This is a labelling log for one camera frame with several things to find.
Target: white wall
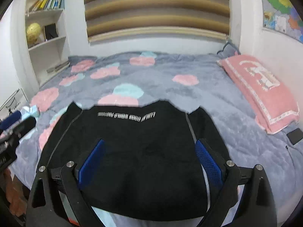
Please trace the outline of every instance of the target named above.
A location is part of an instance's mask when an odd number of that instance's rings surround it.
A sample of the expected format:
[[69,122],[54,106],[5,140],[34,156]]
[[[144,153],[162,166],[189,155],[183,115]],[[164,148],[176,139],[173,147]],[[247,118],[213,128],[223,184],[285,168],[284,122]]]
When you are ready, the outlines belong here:
[[290,89],[301,109],[303,128],[303,44],[297,40],[263,28],[262,0],[238,0],[241,12],[240,51],[257,57]]
[[0,22],[0,106],[20,88],[11,51],[11,13],[12,5]]
[[25,96],[30,100],[38,92],[39,85],[26,43],[25,3],[26,0],[13,0],[11,22],[7,26],[7,30],[10,30],[11,33],[11,51],[16,73]]
[[209,38],[144,37],[90,45],[87,40],[84,0],[65,0],[67,36],[71,55],[108,56],[127,51],[208,54],[221,50],[223,41]]
[[229,0],[230,7],[230,33],[229,36],[232,38],[232,42],[239,47],[241,39],[241,2],[240,0]]

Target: window blind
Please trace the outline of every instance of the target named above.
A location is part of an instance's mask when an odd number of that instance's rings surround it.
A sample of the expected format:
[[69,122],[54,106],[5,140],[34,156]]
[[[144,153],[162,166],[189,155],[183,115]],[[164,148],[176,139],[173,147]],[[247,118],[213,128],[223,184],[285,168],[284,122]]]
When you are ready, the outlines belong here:
[[87,35],[210,30],[229,34],[229,0],[84,0]]

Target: gray blanket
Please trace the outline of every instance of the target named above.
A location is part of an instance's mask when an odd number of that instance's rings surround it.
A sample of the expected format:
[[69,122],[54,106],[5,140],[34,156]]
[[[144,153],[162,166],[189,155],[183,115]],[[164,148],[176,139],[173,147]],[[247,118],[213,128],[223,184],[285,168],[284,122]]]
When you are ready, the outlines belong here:
[[[212,117],[229,153],[238,166],[264,166],[276,208],[303,189],[303,142],[293,146],[286,134],[295,124],[275,135],[267,135],[255,122],[255,114],[216,61],[234,51],[218,55],[176,55],[152,52],[124,53],[107,58],[70,57],[71,66],[46,83],[32,100],[46,111],[17,148],[18,159],[11,170],[29,188],[48,135],[66,107],[75,101],[81,108],[101,105],[146,105],[169,100],[180,110],[203,107]],[[237,206],[225,220],[232,220]],[[107,226],[155,226],[96,209]],[[199,219],[162,223],[160,226],[195,226]]]

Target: phone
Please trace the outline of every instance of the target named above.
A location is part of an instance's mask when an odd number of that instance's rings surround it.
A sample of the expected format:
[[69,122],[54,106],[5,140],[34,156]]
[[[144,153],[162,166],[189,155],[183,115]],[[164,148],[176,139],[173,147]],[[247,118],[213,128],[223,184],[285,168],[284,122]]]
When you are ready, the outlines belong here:
[[287,137],[289,138],[290,142],[295,145],[303,139],[303,131],[297,128],[294,131],[288,133]]

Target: white shelf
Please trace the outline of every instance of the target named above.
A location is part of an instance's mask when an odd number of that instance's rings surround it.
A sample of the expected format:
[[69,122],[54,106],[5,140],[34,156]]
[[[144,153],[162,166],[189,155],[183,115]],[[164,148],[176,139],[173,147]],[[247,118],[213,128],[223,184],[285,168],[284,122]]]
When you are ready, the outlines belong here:
[[55,42],[55,41],[62,40],[62,39],[65,39],[65,38],[66,38],[66,36],[64,36],[64,37],[55,37],[55,38],[53,38],[53,39],[51,39],[51,40],[45,41],[45,42],[43,42],[43,43],[37,44],[37,45],[35,45],[35,46],[29,48],[28,51],[31,52],[32,50],[35,50],[35,49],[37,49],[37,48],[40,48],[40,47],[42,47],[42,46],[46,46],[47,44],[50,44],[50,43],[53,43],[53,42]]
[[[62,61],[57,61],[57,62],[54,62],[52,65],[49,65],[48,69],[51,68],[51,67],[54,67],[54,66],[57,66],[58,64],[61,64],[61,63],[64,63],[66,62],[66,60],[62,60]],[[36,73],[36,78],[37,78],[37,81],[39,83],[39,86],[41,87],[43,84],[45,84],[47,81],[49,81],[50,79],[52,79],[54,76],[56,76],[58,73],[62,72],[64,69],[68,68],[69,65],[61,68],[59,71],[57,72],[50,72],[50,73],[47,73],[46,69],[43,69],[41,70],[40,72],[37,72]]]
[[48,10],[38,10],[35,12],[25,13],[25,19],[39,19],[45,16],[57,16],[64,8],[48,9]]

